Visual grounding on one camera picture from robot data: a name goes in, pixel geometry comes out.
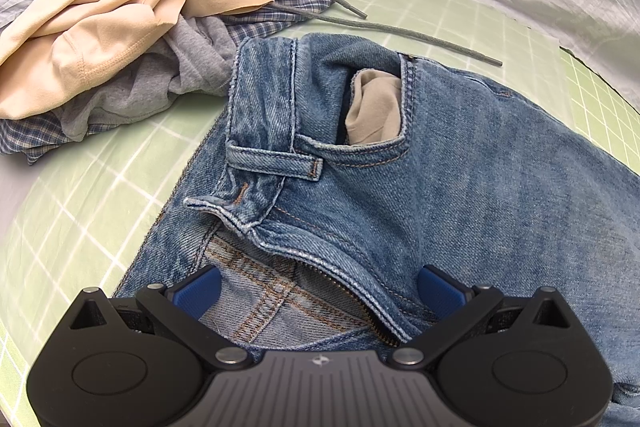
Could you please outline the blue denim jeans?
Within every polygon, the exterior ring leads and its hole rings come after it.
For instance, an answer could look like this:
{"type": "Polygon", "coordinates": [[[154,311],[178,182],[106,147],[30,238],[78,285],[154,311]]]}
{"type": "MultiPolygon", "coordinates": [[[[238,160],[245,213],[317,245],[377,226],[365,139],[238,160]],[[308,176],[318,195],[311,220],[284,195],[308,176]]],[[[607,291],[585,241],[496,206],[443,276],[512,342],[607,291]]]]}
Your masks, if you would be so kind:
{"type": "Polygon", "coordinates": [[[226,108],[117,288],[221,274],[206,326],[254,355],[386,351],[435,324],[435,265],[558,288],[639,421],[639,178],[488,78],[348,35],[244,41],[226,108]]]}

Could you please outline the green grid cutting mat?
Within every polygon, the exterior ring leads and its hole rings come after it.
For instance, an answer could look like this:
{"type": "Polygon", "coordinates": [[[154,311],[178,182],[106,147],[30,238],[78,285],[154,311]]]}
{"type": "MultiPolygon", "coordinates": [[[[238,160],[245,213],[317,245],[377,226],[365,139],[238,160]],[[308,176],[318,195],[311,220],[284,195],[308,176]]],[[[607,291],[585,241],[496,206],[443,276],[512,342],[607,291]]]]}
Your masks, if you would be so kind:
{"type": "MultiPolygon", "coordinates": [[[[383,46],[479,72],[521,91],[631,168],[639,115],[555,40],[473,0],[347,0],[372,22],[414,29],[498,58],[492,68],[424,43],[383,46]]],[[[81,288],[114,291],[222,107],[185,95],[167,112],[67,144],[27,165],[1,161],[1,415],[31,426],[29,366],[81,288]]]]}

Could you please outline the blue plaid shirt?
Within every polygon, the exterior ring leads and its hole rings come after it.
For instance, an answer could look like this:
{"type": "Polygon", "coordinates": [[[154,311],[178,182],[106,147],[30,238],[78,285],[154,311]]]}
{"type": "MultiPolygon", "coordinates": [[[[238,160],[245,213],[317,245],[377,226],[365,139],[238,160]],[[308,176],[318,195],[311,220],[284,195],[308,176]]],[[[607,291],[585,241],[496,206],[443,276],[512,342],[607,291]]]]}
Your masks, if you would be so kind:
{"type": "Polygon", "coordinates": [[[236,48],[321,14],[332,0],[274,0],[244,15],[180,17],[167,34],[111,80],[51,112],[1,121],[1,153],[22,153],[32,165],[44,154],[89,135],[145,120],[178,96],[228,92],[236,48]]]}

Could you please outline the beige garment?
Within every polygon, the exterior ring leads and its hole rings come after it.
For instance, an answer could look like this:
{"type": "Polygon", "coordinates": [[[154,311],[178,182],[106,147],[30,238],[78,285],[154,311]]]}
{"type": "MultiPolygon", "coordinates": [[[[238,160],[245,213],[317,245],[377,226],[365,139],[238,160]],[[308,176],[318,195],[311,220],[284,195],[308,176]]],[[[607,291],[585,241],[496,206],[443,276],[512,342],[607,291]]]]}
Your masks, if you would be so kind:
{"type": "Polygon", "coordinates": [[[46,113],[110,80],[180,16],[242,14],[271,0],[32,0],[1,33],[1,116],[46,113]]]}

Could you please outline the grey hoodie with drawstring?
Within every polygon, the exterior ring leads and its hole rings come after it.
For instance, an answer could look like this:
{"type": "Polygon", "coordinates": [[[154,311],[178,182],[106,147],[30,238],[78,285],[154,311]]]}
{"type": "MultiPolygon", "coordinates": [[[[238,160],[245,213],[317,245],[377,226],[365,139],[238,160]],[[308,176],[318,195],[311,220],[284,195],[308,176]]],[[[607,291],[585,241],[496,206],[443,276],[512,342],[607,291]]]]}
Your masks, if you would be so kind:
{"type": "Polygon", "coordinates": [[[39,117],[42,141],[80,141],[91,129],[149,118],[191,92],[224,95],[236,46],[312,20],[332,4],[364,20],[345,0],[273,0],[244,15],[180,17],[176,26],[111,80],[39,117]]]}

